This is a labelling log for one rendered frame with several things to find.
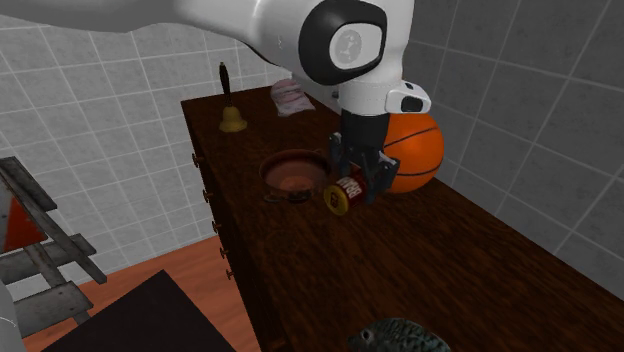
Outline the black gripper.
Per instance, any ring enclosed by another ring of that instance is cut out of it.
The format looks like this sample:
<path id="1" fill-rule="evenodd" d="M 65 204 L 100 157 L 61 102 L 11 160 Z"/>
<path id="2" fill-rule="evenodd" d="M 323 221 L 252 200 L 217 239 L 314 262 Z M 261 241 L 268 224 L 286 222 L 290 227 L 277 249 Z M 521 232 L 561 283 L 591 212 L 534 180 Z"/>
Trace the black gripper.
<path id="1" fill-rule="evenodd" d="M 389 189 L 400 167 L 400 160 L 383 151 L 390 114 L 363 116 L 345 109 L 341 111 L 340 132 L 329 137 L 329 156 L 340 178 L 350 176 L 353 165 L 348 147 L 374 148 L 361 153 L 361 169 L 366 180 L 365 203 Z"/>

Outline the red can with yellow lid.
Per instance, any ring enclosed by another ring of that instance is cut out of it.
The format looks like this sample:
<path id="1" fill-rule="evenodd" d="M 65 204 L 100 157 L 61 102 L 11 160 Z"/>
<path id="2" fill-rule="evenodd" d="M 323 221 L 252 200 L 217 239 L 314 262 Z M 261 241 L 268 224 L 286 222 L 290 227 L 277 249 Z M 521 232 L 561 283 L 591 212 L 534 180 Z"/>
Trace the red can with yellow lid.
<path id="1" fill-rule="evenodd" d="M 362 170 L 352 164 L 347 176 L 339 178 L 324 189 L 323 199 L 332 213 L 342 216 L 364 202 L 367 189 Z"/>

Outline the orange basketball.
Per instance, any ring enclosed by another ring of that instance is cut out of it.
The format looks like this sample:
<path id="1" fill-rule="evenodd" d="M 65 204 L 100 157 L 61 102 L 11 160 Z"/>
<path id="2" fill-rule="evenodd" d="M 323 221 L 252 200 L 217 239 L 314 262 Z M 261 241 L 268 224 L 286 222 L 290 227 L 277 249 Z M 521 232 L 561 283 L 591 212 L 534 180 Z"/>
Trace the orange basketball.
<path id="1" fill-rule="evenodd" d="M 428 183 L 444 157 L 444 139 L 429 114 L 391 114 L 384 154 L 400 161 L 389 193 L 407 193 Z"/>

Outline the brown clay bowl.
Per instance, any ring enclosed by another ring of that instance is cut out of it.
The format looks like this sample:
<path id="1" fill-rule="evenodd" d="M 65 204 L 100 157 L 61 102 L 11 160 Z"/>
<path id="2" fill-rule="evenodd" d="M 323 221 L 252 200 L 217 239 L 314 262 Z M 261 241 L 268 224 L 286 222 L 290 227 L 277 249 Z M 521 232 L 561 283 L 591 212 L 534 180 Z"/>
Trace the brown clay bowl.
<path id="1" fill-rule="evenodd" d="M 263 199 L 269 203 L 304 203 L 324 189 L 330 174 L 330 163 L 320 149 L 277 152 L 259 167 L 266 190 Z"/>

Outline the pink and white bag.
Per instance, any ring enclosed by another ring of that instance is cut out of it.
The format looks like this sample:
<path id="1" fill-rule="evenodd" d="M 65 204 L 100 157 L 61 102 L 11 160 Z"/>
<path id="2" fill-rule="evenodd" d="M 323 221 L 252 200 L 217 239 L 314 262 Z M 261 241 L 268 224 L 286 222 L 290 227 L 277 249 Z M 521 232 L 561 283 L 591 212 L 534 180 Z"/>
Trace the pink and white bag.
<path id="1" fill-rule="evenodd" d="M 270 89 L 270 97 L 276 106 L 279 117 L 288 117 L 302 111 L 315 110 L 301 86 L 292 79 L 282 79 L 276 82 Z"/>

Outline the dark wooden chest of drawers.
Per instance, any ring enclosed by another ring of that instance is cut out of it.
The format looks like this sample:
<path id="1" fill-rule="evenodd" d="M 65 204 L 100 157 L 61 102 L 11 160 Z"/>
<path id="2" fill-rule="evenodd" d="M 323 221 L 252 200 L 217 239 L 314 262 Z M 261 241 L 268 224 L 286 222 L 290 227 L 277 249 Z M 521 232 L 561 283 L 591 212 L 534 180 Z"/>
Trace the dark wooden chest of drawers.
<path id="1" fill-rule="evenodd" d="M 233 96 L 248 125 L 219 128 L 224 100 L 182 110 L 202 198 L 262 352 L 349 352 L 383 318 L 412 320 L 452 352 L 624 352 L 624 301 L 433 180 L 343 216 L 321 196 L 269 203 L 261 163 L 325 150 L 338 115 L 280 118 L 265 88 Z"/>

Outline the dark green scaly fish figure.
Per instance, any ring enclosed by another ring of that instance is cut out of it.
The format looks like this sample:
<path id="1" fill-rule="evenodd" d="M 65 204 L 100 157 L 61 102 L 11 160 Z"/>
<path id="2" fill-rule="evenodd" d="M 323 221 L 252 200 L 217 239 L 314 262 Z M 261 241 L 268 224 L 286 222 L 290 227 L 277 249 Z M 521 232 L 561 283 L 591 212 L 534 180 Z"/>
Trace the dark green scaly fish figure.
<path id="1" fill-rule="evenodd" d="M 347 339 L 351 352 L 451 352 L 449 345 L 423 326 L 403 318 L 370 323 Z"/>

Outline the black robot stand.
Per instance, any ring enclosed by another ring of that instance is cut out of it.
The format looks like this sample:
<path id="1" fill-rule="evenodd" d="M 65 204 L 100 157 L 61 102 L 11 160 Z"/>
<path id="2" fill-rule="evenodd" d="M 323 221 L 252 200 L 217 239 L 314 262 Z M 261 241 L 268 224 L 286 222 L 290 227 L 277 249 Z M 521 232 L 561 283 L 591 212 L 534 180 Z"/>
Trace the black robot stand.
<path id="1" fill-rule="evenodd" d="M 235 352 L 164 270 L 42 352 Z"/>

